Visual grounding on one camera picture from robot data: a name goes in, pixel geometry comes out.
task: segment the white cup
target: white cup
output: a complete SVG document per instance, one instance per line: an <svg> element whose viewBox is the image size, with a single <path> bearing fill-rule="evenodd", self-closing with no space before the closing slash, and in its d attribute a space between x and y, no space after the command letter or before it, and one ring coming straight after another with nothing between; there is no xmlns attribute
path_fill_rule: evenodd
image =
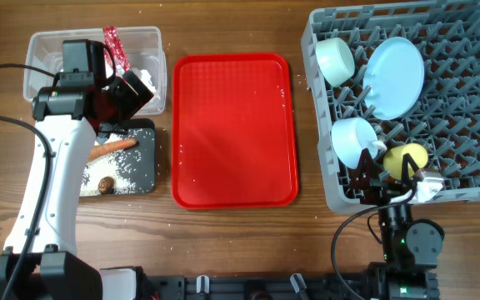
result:
<svg viewBox="0 0 480 300"><path fill-rule="evenodd" d="M355 61L346 42L340 37L316 43L316 59L323 76L334 87L355 73Z"/></svg>
<svg viewBox="0 0 480 300"><path fill-rule="evenodd" d="M356 169L363 149L367 148L372 158L386 145L377 139L372 125L361 117L338 120L332 125L331 142L334 152L346 167Z"/></svg>

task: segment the dark red object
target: dark red object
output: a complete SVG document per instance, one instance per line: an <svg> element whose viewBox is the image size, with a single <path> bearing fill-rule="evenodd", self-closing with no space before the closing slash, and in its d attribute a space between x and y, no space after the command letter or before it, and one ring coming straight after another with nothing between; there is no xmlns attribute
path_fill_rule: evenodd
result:
<svg viewBox="0 0 480 300"><path fill-rule="evenodd" d="M288 64L273 53L190 55L173 71L172 196L186 209L298 195Z"/></svg>
<svg viewBox="0 0 480 300"><path fill-rule="evenodd" d="M125 52L123 51L123 45L118 36L118 30L116 30L115 27L105 27L103 29L103 36L105 37L105 45L110 48L116 62L113 64L110 55L106 52L105 60L109 66L116 66L117 75L121 76L131 69L131 64L129 63L127 55L125 55Z"/></svg>

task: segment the carrot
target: carrot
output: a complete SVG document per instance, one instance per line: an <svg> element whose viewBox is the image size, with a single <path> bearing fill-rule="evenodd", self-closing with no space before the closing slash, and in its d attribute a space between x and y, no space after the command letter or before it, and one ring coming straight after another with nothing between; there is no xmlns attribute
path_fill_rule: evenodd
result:
<svg viewBox="0 0 480 300"><path fill-rule="evenodd" d="M90 152L90 156L88 157L88 162L90 163L94 159L100 158L103 155L113 153L114 151L117 151L117 150L129 148L136 144L137 144L136 138L128 138L122 141L108 142L103 145L94 146L94 148L92 148L92 151Z"/></svg>

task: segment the gray dish rack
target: gray dish rack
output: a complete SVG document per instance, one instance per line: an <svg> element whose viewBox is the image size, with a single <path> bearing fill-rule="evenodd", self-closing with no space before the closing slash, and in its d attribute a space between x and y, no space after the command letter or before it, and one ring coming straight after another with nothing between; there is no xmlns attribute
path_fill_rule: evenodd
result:
<svg viewBox="0 0 480 300"><path fill-rule="evenodd" d="M339 37L352 49L356 70L340 87L323 78L315 45ZM404 116L376 119L362 86L368 58L392 37L410 40L425 62L420 98ZM432 200L480 201L480 0L438 0L332 7L311 12L301 39L308 87L316 108L317 150L327 205L337 213L364 209L362 191L349 188L349 170L338 161L330 132L339 119L368 120L392 148L420 143L429 153L428 168L445 178Z"/></svg>

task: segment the wood grain surface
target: wood grain surface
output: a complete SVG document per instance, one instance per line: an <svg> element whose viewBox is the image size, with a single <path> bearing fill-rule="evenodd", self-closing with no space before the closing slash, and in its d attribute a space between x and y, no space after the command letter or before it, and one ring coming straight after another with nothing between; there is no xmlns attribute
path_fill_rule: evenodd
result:
<svg viewBox="0 0 480 300"><path fill-rule="evenodd" d="M329 246L348 216L329 211L318 161L318 129L307 90L300 38L314 8L378 1L85 1L0 0L0 63L23 63L36 32L157 26L168 77L193 53L275 52L291 67L300 167L300 193L287 207L188 212L172 200L168 168L171 100L152 120L158 128L157 188L146 196L82 198L77 213L78 256L95 268L141 265L150 275L195 277L330 273ZM0 71L0 114L33 123L23 100L23 71ZM33 157L33 135L0 122L0 252L21 205ZM442 299L480 299L480 203L414 208L446 231L437 269ZM347 228L337 249L344 272L382 260L366 219Z"/></svg>

